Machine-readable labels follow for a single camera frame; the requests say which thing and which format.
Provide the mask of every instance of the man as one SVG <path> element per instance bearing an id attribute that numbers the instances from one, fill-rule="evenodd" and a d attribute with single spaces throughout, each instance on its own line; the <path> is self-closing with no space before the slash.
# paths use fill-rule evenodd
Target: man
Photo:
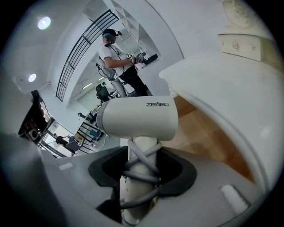
<path id="1" fill-rule="evenodd" d="M 103 43 L 99 47 L 99 56 L 108 68 L 115 70 L 116 74 L 131 87 L 138 96 L 148 96 L 147 87 L 137 75 L 135 64 L 141 62 L 139 58 L 126 59 L 127 55 L 113 46 L 116 40 L 113 29 L 103 31 Z"/>
<path id="2" fill-rule="evenodd" d="M 66 145 L 68 144 L 68 142 L 66 140 L 64 140 L 64 138 L 68 138 L 68 139 L 71 139 L 70 136 L 65 136 L 65 137 L 62 137 L 62 136 L 57 136 L 56 133 L 53 134 L 53 136 L 56 138 L 56 143 L 65 147 L 66 148 Z"/>
<path id="3" fill-rule="evenodd" d="M 106 82 L 103 82 L 103 83 L 102 83 L 102 86 L 106 87 L 109 93 L 110 93 L 110 92 L 113 92 L 113 91 L 115 92 L 115 89 L 113 88 L 113 85 L 112 85 L 112 87 L 111 87 L 111 86 L 107 85 Z"/>

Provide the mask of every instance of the handrail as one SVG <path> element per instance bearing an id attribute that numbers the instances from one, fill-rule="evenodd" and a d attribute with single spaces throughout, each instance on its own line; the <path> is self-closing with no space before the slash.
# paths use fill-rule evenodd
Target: handrail
<path id="1" fill-rule="evenodd" d="M 62 69 L 56 89 L 56 97 L 63 102 L 66 88 L 80 59 L 91 44 L 102 34 L 103 30 L 118 21 L 119 18 L 109 9 L 96 19 L 80 36 L 72 48 Z"/>

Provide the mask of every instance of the wooden surface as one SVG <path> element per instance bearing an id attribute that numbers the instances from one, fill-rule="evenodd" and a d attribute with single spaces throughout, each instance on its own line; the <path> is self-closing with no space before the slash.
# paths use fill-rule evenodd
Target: wooden surface
<path id="1" fill-rule="evenodd" d="M 221 128 L 180 96 L 174 100 L 179 118 L 178 130 L 172 141 L 162 142 L 163 146 L 221 161 L 253 181 L 244 159 Z"/>

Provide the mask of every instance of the ceiling light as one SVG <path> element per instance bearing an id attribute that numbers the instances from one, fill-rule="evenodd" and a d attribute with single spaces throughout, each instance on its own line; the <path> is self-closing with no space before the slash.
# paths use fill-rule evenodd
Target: ceiling light
<path id="1" fill-rule="evenodd" d="M 86 87 L 90 86 L 92 83 L 89 83 L 88 85 L 84 86 L 83 89 L 85 89 Z"/>
<path id="2" fill-rule="evenodd" d="M 50 25 L 50 22 L 51 22 L 50 18 L 46 16 L 39 21 L 37 27 L 41 30 L 46 29 Z"/>
<path id="3" fill-rule="evenodd" d="M 29 82 L 33 82 L 35 79 L 36 79 L 36 74 L 30 75 L 30 77 L 28 78 Z"/>

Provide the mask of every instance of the white ceiling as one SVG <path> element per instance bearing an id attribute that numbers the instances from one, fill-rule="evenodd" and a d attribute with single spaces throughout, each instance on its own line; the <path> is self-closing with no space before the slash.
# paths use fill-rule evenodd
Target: white ceiling
<path id="1" fill-rule="evenodd" d="M 92 0 L 85 6 L 83 14 L 89 17 L 92 21 L 95 21 L 98 16 L 102 15 L 107 10 L 108 7 L 103 0 Z"/>
<path id="2" fill-rule="evenodd" d="M 46 0 L 30 7 L 10 37 L 2 64 L 23 93 L 43 87 L 56 44 L 74 16 L 81 14 L 89 0 Z M 38 21 L 48 16 L 51 25 L 40 30 Z M 35 73 L 36 80 L 28 82 Z"/>

